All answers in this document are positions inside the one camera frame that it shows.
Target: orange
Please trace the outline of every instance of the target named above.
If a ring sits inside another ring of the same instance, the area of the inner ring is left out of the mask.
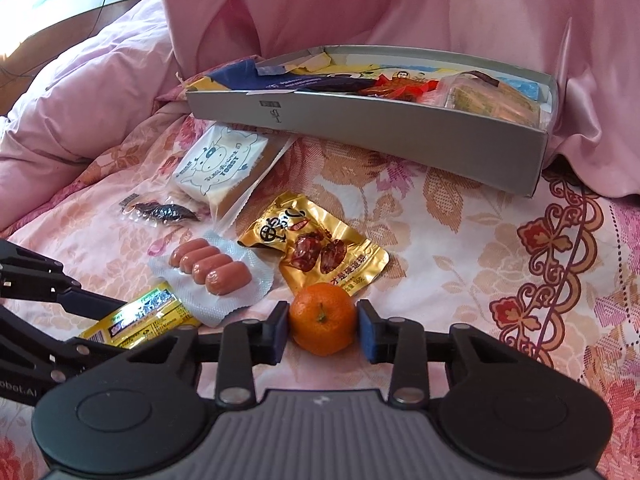
[[[357,322],[353,300],[331,283],[304,287],[289,309],[293,341],[319,356],[347,348],[355,338]]]

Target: sausage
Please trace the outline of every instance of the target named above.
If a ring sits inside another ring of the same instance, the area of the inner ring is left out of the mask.
[[[296,239],[289,265],[302,272],[309,272],[313,269],[316,266],[318,256],[320,256],[323,239],[324,236],[317,232],[300,235]]]
[[[342,240],[332,240],[320,253],[320,272],[328,274],[337,269],[347,255],[347,244]]]
[[[232,262],[231,256],[228,254],[214,254],[196,262],[193,266],[191,274],[193,275],[193,281],[198,285],[204,285],[207,275],[214,269],[222,267],[223,265],[230,264]]]
[[[171,253],[171,256],[169,256],[169,265],[171,265],[172,267],[180,267],[180,260],[186,253],[208,246],[209,242],[207,242],[204,238],[189,240],[188,242],[185,242],[174,249],[174,252]]]
[[[209,258],[216,254],[220,254],[220,249],[214,246],[207,246],[201,249],[196,249],[195,251],[190,251],[180,259],[180,270],[187,274],[191,274],[195,264],[200,260],[204,260],[204,258]]]
[[[251,272],[243,262],[231,262],[207,275],[206,287],[211,294],[224,296],[251,282]]]

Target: wooden surface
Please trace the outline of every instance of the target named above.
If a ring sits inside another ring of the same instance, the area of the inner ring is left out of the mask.
[[[89,34],[95,36],[139,1],[116,2],[103,7],[102,12],[100,9],[89,10],[51,25],[27,38],[6,60],[0,58],[0,115],[6,115],[11,110],[18,97],[29,87],[33,77],[50,60],[86,40]]]

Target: yellow wrapper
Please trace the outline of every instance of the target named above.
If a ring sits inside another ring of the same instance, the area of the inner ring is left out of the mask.
[[[380,246],[306,196],[291,192],[277,197],[238,243],[282,251],[280,272],[293,293],[328,282],[353,295],[389,262]]]
[[[162,282],[136,301],[127,303],[80,334],[98,343],[133,348],[169,332],[179,325],[200,326],[167,282]]]

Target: cardboard box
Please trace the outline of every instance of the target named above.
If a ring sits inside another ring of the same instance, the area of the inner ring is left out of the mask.
[[[548,132],[560,103],[553,76],[451,52],[392,46],[325,46],[260,63],[274,66],[324,51],[337,64],[480,70],[538,84],[546,129],[448,108],[380,98],[293,90],[187,92],[196,118],[248,124],[336,140],[450,171],[517,195],[532,196]]]

